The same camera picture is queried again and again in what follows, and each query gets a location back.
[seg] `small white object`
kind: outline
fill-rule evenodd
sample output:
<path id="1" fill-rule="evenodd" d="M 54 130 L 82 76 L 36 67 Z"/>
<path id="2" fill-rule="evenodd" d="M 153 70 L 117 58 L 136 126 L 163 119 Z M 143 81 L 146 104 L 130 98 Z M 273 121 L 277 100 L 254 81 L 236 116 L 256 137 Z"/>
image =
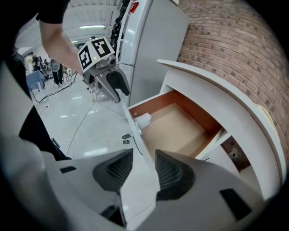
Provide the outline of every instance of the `small white object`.
<path id="1" fill-rule="evenodd" d="M 143 129 L 150 124 L 151 119 L 152 117 L 149 113 L 144 113 L 141 116 L 136 117 L 135 121 L 137 122 L 138 126 Z"/>

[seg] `white floor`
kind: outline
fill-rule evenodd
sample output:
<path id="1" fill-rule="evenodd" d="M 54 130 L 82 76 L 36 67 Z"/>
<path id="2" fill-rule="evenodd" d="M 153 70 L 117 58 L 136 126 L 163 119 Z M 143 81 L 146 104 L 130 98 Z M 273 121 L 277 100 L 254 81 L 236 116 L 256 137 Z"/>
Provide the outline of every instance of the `white floor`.
<path id="1" fill-rule="evenodd" d="M 46 103 L 34 101 L 35 107 L 50 137 L 72 159 L 103 155 L 120 149 L 134 149 L 133 168 L 121 189 L 127 229 L 134 230 L 153 211 L 159 184 L 150 177 L 150 171 L 133 138 L 129 139 L 130 144 L 122 143 L 121 137 L 131 130 L 122 116 L 121 105 L 101 101 L 101 104 L 114 110 L 112 111 L 99 102 L 93 102 L 90 91 L 81 79 L 82 77 L 77 76 L 72 87 L 48 97 Z M 53 81 L 46 83 L 44 95 L 61 89 L 54 84 L 49 85 L 50 83 Z M 38 101 L 42 98 L 39 92 L 35 93 L 35 97 Z"/>

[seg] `electrical outlet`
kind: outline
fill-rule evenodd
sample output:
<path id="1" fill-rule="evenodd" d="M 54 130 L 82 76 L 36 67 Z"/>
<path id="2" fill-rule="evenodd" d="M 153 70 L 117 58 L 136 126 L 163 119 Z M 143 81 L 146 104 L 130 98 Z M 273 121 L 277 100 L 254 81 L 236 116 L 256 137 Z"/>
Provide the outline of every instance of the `electrical outlet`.
<path id="1" fill-rule="evenodd" d="M 235 150 L 231 151 L 228 156 L 230 157 L 231 160 L 236 160 L 238 158 L 238 154 Z"/>

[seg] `white refrigerator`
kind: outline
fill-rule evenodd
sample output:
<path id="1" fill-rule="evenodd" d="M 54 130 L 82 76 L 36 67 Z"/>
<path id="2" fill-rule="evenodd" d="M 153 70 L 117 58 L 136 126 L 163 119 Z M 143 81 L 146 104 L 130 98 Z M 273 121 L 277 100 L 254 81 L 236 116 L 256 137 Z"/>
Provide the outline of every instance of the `white refrigerator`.
<path id="1" fill-rule="evenodd" d="M 125 23 L 119 66 L 130 85 L 131 106 L 159 93 L 167 70 L 157 60 L 177 60 L 189 18 L 170 0 L 139 0 Z"/>

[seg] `black sleeve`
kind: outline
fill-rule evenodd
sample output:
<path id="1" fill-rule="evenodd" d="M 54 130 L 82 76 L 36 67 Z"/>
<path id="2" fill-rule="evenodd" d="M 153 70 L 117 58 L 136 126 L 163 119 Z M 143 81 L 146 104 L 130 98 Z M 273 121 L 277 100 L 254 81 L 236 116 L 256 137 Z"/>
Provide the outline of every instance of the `black sleeve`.
<path id="1" fill-rule="evenodd" d="M 41 6 L 37 20 L 45 23 L 60 24 L 63 23 L 63 16 L 70 0 L 50 0 L 49 4 Z"/>

